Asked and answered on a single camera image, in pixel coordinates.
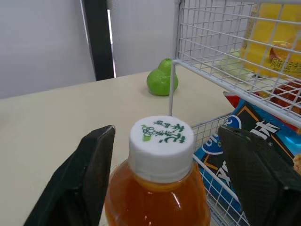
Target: wall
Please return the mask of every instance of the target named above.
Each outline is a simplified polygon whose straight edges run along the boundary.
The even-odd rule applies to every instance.
[[[110,0],[110,9],[117,77],[172,56],[174,0]]]
[[[95,81],[80,1],[2,1],[0,31],[0,98]]]

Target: blue snack package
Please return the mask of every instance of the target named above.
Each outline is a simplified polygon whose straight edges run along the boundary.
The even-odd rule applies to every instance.
[[[240,99],[238,106],[225,120],[224,124],[234,128],[245,129],[250,133],[262,137],[270,146],[274,147],[274,150],[279,153],[288,165],[294,167],[297,172],[301,169],[301,136],[273,115]],[[221,179],[227,187],[235,192],[217,134],[212,134],[209,140],[196,151],[195,155]],[[204,174],[203,182],[205,188],[215,197],[219,194],[222,186],[215,179],[212,180],[212,176],[206,173],[201,166],[199,166],[199,169],[200,172]],[[224,199],[219,198],[218,202],[227,209],[232,196],[225,189],[222,190],[221,195]],[[235,211],[242,211],[237,201],[232,201],[230,205]]]
[[[225,122],[224,125],[228,125],[234,128],[241,129],[241,121],[236,115],[230,115]],[[228,175],[228,170],[226,166],[225,159],[222,155],[222,145],[219,140],[219,137],[216,133],[212,134],[208,141],[206,141],[195,153],[195,155],[209,167],[209,169],[217,175],[232,191],[234,191],[231,186],[230,177]],[[222,189],[220,183],[218,183],[212,176],[206,172],[199,165],[200,172],[204,175],[203,183],[205,188],[211,193],[211,195],[218,200],[218,202],[227,209],[229,204],[236,210],[237,212],[241,211],[240,203],[235,199],[232,200],[232,195],[230,195],[225,189]]]

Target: bottle neck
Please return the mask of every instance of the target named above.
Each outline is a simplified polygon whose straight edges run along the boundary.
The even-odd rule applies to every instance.
[[[192,170],[193,170],[193,167],[184,178],[182,178],[179,181],[172,182],[172,183],[156,183],[156,182],[145,180],[145,179],[139,177],[134,172],[132,172],[132,173],[134,174],[135,180],[142,187],[149,189],[151,191],[166,192],[166,191],[170,191],[170,190],[173,190],[173,189],[181,186],[183,184],[183,182],[185,182],[187,180],[187,178],[190,176],[190,174],[192,173]]]

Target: yellow snack package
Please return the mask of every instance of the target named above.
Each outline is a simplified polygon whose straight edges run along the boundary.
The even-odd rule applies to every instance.
[[[280,10],[281,4],[254,4],[251,16],[277,20]],[[299,51],[299,53],[291,53],[286,65],[284,66],[283,73],[296,78],[300,78],[301,25],[296,24],[296,22],[301,22],[301,4],[284,5],[279,20],[289,21],[293,23],[277,23],[275,21],[267,21],[260,19],[256,20],[255,18],[249,18],[244,38],[267,44],[271,39],[270,45],[273,45],[274,47],[243,40],[242,47],[240,48],[240,57],[242,59],[244,59],[245,57],[247,61],[258,65],[260,65],[261,61],[263,60],[262,66],[269,68],[275,72],[260,68],[259,66],[250,64],[248,62],[244,62],[244,66],[251,71],[259,73],[261,76],[278,77],[278,74],[276,72],[281,71],[285,63],[286,57],[288,56],[290,51],[286,51],[277,47],[291,50],[294,45],[294,42],[296,42],[293,50]]]

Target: black pole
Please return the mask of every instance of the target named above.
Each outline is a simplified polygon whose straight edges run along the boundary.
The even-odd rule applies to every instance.
[[[114,78],[106,0],[82,0],[97,81]]]

